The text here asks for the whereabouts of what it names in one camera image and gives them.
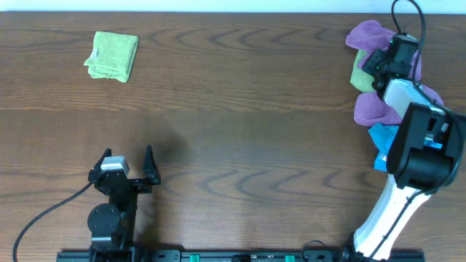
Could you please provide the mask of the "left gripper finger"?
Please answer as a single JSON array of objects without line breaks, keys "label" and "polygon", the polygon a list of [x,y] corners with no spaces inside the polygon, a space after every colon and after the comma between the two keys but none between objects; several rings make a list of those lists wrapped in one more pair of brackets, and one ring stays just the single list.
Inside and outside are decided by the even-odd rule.
[{"label": "left gripper finger", "polygon": [[102,165],[102,163],[103,163],[103,160],[104,160],[106,157],[109,157],[109,156],[111,156],[111,149],[110,149],[110,148],[107,148],[107,149],[104,151],[104,153],[103,153],[103,155],[101,156],[101,158],[100,158],[100,159],[97,161],[97,163],[95,164],[95,169],[96,169],[96,170],[100,170],[100,167],[101,167],[101,165]]},{"label": "left gripper finger", "polygon": [[155,164],[152,147],[150,145],[146,147],[143,172],[148,179],[159,179],[159,171]]}]

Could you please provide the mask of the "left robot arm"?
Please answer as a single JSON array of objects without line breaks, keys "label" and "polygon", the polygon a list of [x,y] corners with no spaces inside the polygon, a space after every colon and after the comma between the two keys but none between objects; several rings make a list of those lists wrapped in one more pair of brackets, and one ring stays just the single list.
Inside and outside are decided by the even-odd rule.
[{"label": "left robot arm", "polygon": [[161,183],[151,146],[146,147],[144,178],[129,178],[130,168],[123,156],[107,148],[89,171],[88,181],[108,202],[96,206],[88,215],[91,245],[99,252],[126,250],[133,245],[138,196],[150,194]]}]

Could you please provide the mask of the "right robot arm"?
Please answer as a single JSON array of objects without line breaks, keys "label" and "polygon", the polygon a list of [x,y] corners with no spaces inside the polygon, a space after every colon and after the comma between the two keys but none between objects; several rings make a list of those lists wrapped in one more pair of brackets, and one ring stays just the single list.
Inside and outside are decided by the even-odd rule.
[{"label": "right robot arm", "polygon": [[373,87],[402,119],[387,155],[388,178],[364,224],[352,236],[347,261],[387,261],[411,216],[456,177],[465,145],[465,118],[431,98],[416,81],[422,41],[395,34],[363,66]]}]

